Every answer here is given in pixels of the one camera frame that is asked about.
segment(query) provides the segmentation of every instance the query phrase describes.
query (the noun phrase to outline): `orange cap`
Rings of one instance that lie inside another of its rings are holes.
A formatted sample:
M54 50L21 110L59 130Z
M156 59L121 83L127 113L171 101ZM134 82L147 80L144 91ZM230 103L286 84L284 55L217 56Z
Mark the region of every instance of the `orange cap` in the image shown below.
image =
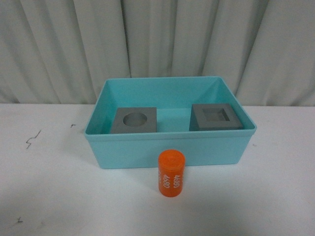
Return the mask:
M177 150L163 151L158 157L158 189L164 196L175 197L183 189L185 156Z

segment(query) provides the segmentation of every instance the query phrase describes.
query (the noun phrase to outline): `black mark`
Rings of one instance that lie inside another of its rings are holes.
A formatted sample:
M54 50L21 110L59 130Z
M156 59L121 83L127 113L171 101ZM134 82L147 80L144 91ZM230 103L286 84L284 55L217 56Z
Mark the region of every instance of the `black mark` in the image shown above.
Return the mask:
M29 149L29 147L30 147L30 145L31 145L31 143L29 143L29 140L31 140L31 139L36 139L36 138L38 137L38 135L39 135L40 132L41 132L41 130L38 132L38 134L36 134L35 137L29 138L29 139L26 141L26 143L28 144L28 147L27 147L26 149Z

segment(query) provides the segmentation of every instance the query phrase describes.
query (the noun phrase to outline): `curtain fold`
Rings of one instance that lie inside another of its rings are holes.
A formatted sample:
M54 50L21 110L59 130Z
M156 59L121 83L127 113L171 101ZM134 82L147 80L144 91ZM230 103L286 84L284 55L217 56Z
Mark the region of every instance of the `curtain fold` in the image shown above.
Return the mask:
M109 78L209 75L243 105L314 106L314 12L307 0L0 1L0 102L93 104Z

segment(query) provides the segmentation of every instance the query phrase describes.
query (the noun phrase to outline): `gray block with square hole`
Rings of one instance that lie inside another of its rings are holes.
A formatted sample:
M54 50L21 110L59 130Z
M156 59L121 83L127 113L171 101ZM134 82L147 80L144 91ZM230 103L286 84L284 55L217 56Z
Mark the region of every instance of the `gray block with square hole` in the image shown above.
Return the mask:
M119 107L110 133L153 133L156 131L156 107Z
M189 131L242 129L242 123L228 103L193 104Z

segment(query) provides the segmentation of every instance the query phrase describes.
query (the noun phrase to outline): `plastic storage bin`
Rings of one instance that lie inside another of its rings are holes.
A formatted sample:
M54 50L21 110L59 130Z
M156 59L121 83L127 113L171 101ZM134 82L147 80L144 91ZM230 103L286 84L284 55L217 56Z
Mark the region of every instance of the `plastic storage bin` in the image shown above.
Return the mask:
M229 103L241 130L189 131L194 103ZM157 133L110 134L118 107L156 107ZM187 166L235 164L256 125L220 77L110 79L85 130L103 169L158 166L166 149L181 151Z

